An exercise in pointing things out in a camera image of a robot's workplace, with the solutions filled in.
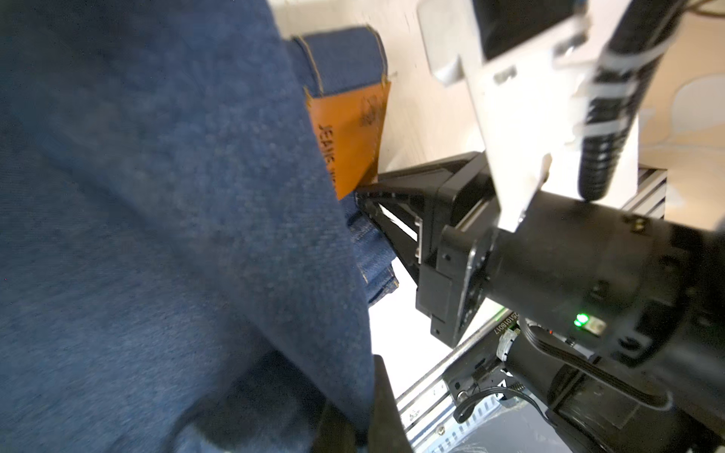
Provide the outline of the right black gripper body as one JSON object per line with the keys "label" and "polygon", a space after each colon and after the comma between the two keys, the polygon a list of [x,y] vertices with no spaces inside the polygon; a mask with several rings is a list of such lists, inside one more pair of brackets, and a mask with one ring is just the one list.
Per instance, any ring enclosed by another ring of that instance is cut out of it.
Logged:
{"label": "right black gripper body", "polygon": [[467,161],[426,192],[421,259],[415,307],[430,318],[430,334],[456,347],[483,299],[469,292],[483,265],[500,207],[483,153]]}

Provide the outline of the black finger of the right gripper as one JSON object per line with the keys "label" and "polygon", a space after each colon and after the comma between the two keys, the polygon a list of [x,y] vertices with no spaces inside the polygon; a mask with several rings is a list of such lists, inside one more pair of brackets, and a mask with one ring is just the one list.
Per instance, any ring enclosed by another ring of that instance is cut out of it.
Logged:
{"label": "black finger of the right gripper", "polygon": [[417,241],[389,218],[380,204],[361,198],[360,209],[386,238],[411,279],[418,283],[420,264],[417,258]]}
{"label": "black finger of the right gripper", "polygon": [[380,174],[374,182],[362,185],[355,191],[357,207],[362,210],[370,199],[380,201],[392,199],[393,196],[433,196],[441,186],[478,157],[476,151],[466,152]]}

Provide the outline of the dark blue denim trousers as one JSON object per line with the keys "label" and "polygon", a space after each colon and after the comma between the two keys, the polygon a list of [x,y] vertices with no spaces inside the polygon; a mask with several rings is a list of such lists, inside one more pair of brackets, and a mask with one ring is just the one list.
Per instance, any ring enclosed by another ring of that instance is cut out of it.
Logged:
{"label": "dark blue denim trousers", "polygon": [[403,452],[264,1],[1,5],[1,448]]}

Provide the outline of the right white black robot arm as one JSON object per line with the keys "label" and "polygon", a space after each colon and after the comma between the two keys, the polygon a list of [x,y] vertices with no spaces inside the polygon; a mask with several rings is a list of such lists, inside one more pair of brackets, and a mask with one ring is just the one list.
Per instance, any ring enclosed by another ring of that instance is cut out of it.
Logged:
{"label": "right white black robot arm", "polygon": [[577,452],[724,444],[724,237],[603,204],[683,1],[423,1],[432,74],[484,150],[390,172],[361,210],[451,348],[454,417],[505,371]]}

